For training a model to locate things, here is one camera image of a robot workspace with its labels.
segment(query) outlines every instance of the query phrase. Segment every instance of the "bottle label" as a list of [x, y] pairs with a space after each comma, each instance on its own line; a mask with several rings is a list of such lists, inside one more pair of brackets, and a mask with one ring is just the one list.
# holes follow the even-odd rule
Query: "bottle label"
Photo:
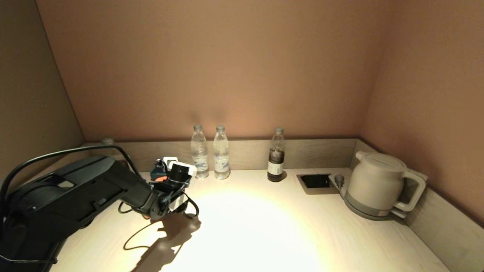
[[273, 164], [273, 163], [269, 162], [269, 166], [267, 167], [267, 172], [269, 172], [269, 174], [273, 174], [273, 175], [280, 175], [280, 174], [282, 174], [282, 170], [284, 169], [283, 165], [284, 165], [284, 163]]
[[205, 171], [209, 168], [207, 156], [194, 158], [193, 160], [194, 160], [193, 165], [197, 168], [198, 172]]
[[215, 171], [217, 172], [226, 172], [229, 169], [228, 158], [216, 158], [215, 162]]

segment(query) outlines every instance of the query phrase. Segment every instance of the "countertop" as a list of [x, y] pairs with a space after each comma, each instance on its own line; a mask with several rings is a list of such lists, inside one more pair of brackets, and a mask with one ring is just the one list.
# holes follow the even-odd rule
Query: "countertop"
[[155, 222], [128, 242], [139, 247], [129, 251], [125, 242], [150, 222], [119, 214], [115, 203], [67, 240], [51, 271], [449, 271], [400, 219], [364, 219], [338, 194], [306, 195], [296, 178], [341, 173], [349, 181], [349, 168], [285, 171], [278, 183], [265, 170], [192, 179], [186, 192], [200, 207], [198, 219]]

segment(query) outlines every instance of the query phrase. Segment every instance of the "robotic arm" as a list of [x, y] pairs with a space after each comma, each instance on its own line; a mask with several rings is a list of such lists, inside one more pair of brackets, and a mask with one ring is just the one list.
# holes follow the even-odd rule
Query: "robotic arm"
[[[99, 148], [118, 149], [133, 172], [114, 158], [89, 157], [24, 184], [5, 198], [13, 176], [24, 167], [48, 157]], [[188, 166], [173, 164], [165, 182], [148, 184], [124, 150], [112, 145], [71, 149], [27, 161], [12, 171], [0, 192], [0, 271], [49, 271], [65, 240], [119, 199], [152, 220], [184, 212], [188, 202], [198, 214], [188, 196], [180, 202], [190, 179]]]

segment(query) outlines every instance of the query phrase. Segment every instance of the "kettle base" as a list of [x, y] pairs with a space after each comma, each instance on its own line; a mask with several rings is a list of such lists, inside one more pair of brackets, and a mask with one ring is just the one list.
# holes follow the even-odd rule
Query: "kettle base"
[[369, 215], [369, 214], [366, 214], [364, 212], [361, 212], [360, 210], [356, 209], [355, 207], [353, 207], [349, 202], [348, 200], [346, 199], [346, 196], [344, 198], [345, 200], [345, 204], [346, 206], [352, 211], [354, 212], [355, 214], [363, 217], [363, 218], [366, 218], [366, 219], [370, 219], [370, 220], [374, 220], [374, 221], [381, 221], [381, 220], [385, 220], [387, 219], [388, 216], [373, 216], [373, 215]]

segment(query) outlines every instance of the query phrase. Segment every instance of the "electric kettle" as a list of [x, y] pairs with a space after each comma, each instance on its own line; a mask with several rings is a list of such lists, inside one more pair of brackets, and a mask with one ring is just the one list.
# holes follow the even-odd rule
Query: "electric kettle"
[[[361, 217], [383, 220], [392, 212], [405, 218], [413, 210], [425, 189], [427, 176], [410, 170], [397, 158], [381, 153], [359, 151], [344, 199], [350, 210]], [[417, 182], [418, 187], [409, 203], [398, 201], [404, 178]]]

